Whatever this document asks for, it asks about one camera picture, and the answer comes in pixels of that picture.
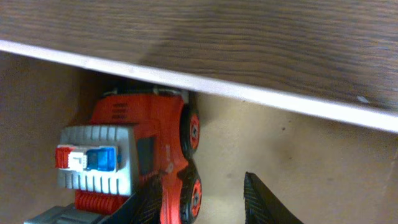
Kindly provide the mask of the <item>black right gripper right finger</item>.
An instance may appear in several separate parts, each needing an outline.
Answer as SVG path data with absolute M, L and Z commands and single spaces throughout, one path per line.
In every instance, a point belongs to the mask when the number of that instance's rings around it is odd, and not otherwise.
M 245 224 L 303 224 L 252 172 L 244 178 Z

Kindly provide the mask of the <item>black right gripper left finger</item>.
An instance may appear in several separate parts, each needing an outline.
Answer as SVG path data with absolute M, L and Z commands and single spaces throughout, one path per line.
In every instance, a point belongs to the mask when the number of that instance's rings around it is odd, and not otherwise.
M 100 224 L 160 224 L 162 183 L 160 177 L 151 177 L 136 193 Z

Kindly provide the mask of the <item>red toy fire truck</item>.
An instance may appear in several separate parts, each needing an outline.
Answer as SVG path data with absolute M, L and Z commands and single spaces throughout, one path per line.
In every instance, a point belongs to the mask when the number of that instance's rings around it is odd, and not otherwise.
M 185 90 L 113 90 L 96 104 L 90 122 L 68 126 L 55 149 L 59 186 L 75 200 L 31 223 L 99 223 L 151 177 L 162 183 L 161 223 L 193 223 L 202 186 L 193 155 L 200 117 Z

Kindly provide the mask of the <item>white cardboard box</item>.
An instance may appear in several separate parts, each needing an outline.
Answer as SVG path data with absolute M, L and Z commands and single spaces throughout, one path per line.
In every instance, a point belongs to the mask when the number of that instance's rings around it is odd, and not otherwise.
M 112 81 L 196 90 L 199 223 L 242 223 L 254 172 L 305 223 L 397 222 L 397 115 L 266 88 L 1 42 L 1 222 L 72 201 L 56 186 L 60 130 Z

